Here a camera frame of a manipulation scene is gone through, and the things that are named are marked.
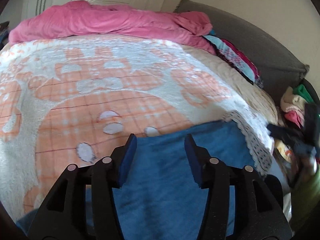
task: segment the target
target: pink blanket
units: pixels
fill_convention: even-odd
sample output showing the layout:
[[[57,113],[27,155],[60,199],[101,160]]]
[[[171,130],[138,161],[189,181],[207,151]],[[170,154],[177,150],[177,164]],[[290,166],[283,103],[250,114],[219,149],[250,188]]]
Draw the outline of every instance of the pink blanket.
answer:
[[[212,30],[202,12],[163,13],[133,9],[127,5],[100,6],[72,1],[52,6],[39,16],[21,22],[10,32],[10,44],[72,35],[117,33],[140,38],[169,40],[204,49],[215,55],[205,38]]]

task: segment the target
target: silver pin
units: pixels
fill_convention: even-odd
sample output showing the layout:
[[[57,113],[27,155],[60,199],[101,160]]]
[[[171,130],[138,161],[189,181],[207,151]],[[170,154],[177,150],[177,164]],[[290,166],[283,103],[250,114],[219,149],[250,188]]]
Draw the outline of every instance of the silver pin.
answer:
[[[253,168],[250,165],[244,167],[247,172],[253,172]]]
[[[74,171],[76,169],[77,166],[75,166],[74,164],[71,164],[68,166],[68,171]]]
[[[219,163],[219,160],[217,158],[211,158],[209,161],[212,164],[218,164]]]
[[[103,163],[111,163],[112,159],[110,157],[105,157],[105,158],[102,159],[102,162]]]

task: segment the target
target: green cloth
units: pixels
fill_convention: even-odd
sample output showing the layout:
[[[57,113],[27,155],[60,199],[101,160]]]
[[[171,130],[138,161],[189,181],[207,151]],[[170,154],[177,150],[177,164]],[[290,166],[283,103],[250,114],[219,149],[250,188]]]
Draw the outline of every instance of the green cloth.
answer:
[[[296,232],[309,218],[312,210],[320,201],[320,166],[316,174],[305,184],[291,192],[292,219],[291,229]]]
[[[296,88],[293,89],[293,94],[303,97],[307,101],[307,103],[314,102],[312,97],[310,96],[308,90],[302,84],[298,85]]]

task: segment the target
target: wall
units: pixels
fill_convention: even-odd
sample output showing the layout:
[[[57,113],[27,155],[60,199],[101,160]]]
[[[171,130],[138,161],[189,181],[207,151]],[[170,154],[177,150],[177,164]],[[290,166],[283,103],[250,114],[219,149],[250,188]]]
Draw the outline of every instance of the wall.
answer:
[[[2,14],[0,15],[0,23],[10,21],[9,28],[15,28],[21,22],[23,7],[24,0],[9,0]]]
[[[173,11],[180,0],[165,0]],[[310,0],[192,0],[230,12],[269,33],[301,62],[310,65],[307,79],[320,95],[320,16]]]

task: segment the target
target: gray headboard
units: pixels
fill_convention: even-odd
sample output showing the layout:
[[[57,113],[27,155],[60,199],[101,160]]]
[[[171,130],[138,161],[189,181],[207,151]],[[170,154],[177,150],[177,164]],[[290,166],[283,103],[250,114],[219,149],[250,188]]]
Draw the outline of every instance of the gray headboard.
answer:
[[[216,36],[233,43],[256,65],[264,90],[276,105],[280,104],[286,88],[297,86],[308,73],[308,65],[301,63],[281,43],[255,25],[215,7],[181,0],[175,12],[187,11],[206,13]]]

